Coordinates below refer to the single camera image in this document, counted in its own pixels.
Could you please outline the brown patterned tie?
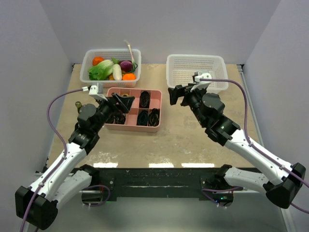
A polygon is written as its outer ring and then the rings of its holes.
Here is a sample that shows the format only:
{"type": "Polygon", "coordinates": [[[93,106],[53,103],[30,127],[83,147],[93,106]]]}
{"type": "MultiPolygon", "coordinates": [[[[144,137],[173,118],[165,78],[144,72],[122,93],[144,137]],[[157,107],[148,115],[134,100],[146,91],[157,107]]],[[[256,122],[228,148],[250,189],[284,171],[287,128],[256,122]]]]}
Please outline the brown patterned tie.
{"type": "Polygon", "coordinates": [[[150,105],[150,93],[143,91],[140,94],[140,108],[149,108],[150,105]]]}

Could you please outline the pink divided organizer tray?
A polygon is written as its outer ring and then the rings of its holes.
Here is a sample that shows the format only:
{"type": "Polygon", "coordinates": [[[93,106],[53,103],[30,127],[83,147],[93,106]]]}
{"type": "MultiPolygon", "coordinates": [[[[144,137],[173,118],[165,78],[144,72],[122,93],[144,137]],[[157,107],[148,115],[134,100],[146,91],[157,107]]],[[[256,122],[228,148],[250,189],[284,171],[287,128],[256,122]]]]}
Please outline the pink divided organizer tray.
{"type": "Polygon", "coordinates": [[[111,96],[112,93],[117,93],[119,95],[128,94],[130,97],[135,97],[132,107],[128,114],[126,114],[126,120],[124,124],[105,124],[105,127],[109,130],[120,130],[120,131],[138,131],[138,132],[157,132],[160,127],[161,119],[161,108],[162,108],[162,92],[160,90],[151,89],[138,89],[138,88],[120,88],[112,87],[108,89],[107,96],[111,96]],[[140,96],[142,92],[148,92],[150,95],[150,102],[147,108],[140,107],[140,96]],[[158,110],[158,123],[154,126],[150,126],[147,122],[146,126],[138,125],[138,116],[142,111],[147,111],[149,115],[154,109],[158,110]]]}

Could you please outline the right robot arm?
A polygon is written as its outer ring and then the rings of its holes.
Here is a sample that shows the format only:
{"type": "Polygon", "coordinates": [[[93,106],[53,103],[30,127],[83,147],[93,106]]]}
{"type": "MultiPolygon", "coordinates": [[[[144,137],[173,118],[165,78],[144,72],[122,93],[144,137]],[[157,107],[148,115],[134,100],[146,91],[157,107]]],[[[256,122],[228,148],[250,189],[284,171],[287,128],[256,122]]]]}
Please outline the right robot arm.
{"type": "Polygon", "coordinates": [[[245,130],[223,114],[225,104],[219,95],[206,89],[195,89],[193,85],[168,88],[170,105],[179,97],[181,106],[189,106],[208,137],[245,158],[258,173],[224,165],[215,177],[215,184],[221,190],[229,186],[242,187],[264,193],[276,206],[287,209],[302,187],[306,168],[291,164],[272,154],[252,140],[245,130]]]}

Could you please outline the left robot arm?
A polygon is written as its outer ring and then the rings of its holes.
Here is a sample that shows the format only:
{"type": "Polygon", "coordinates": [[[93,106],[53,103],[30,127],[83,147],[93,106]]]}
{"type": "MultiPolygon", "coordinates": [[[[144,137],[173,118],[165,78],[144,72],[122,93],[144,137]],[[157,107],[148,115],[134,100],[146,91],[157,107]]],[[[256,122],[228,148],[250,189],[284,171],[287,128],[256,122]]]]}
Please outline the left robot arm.
{"type": "Polygon", "coordinates": [[[47,229],[59,210],[79,191],[99,186],[100,178],[91,166],[70,173],[94,148],[103,125],[116,114],[129,113],[135,98],[116,93],[94,98],[99,106],[85,104],[80,108],[75,130],[69,141],[63,143],[64,150],[53,164],[29,187],[21,186],[15,192],[16,214],[22,219],[21,232],[27,222],[37,229],[47,229]]]}

